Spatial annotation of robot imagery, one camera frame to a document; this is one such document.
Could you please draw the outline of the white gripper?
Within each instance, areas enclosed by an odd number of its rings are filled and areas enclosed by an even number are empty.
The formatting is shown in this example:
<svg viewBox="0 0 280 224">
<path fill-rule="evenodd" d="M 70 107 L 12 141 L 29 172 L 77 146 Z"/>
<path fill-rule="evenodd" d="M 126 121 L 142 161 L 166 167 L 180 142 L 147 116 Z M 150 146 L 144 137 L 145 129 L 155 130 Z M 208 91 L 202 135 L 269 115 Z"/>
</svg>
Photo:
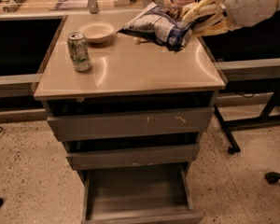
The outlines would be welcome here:
<svg viewBox="0 0 280 224">
<path fill-rule="evenodd" d="M 277 10 L 277 0 L 201 0 L 190 9 L 182 9 L 181 20 L 194 21 L 192 34 L 196 36 L 221 35 L 229 31 L 227 18 L 238 29 L 252 27 L 273 16 Z"/>
</svg>

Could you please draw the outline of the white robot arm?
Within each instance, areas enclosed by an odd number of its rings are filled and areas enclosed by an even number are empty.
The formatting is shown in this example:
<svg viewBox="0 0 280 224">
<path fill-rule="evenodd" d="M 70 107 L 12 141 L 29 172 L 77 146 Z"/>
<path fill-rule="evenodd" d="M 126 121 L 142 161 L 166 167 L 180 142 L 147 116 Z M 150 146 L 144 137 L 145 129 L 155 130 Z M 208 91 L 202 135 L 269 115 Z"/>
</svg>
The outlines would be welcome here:
<svg viewBox="0 0 280 224">
<path fill-rule="evenodd" d="M 196 36 L 221 35 L 243 27 L 252 27 L 280 10 L 280 0 L 201 0 L 184 6 L 184 23 L 196 21 Z"/>
</svg>

